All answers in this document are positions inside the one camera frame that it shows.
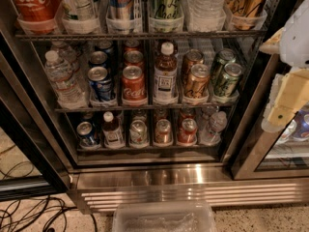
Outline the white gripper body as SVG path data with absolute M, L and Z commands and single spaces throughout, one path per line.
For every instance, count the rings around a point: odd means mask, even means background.
M 309 102 L 309 70 L 291 69 L 277 74 L 271 84 L 261 127 L 266 132 L 284 129 Z

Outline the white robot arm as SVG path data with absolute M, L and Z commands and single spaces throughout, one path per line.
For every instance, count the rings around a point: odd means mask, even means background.
M 288 73 L 274 77 L 261 124 L 264 131 L 278 132 L 309 102 L 309 0 L 300 4 L 260 50 L 278 54 L 291 67 Z

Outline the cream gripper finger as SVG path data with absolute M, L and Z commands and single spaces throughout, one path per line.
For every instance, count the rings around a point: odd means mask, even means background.
M 259 50 L 265 54 L 279 54 L 283 28 L 280 28 L 268 40 L 262 43 Z

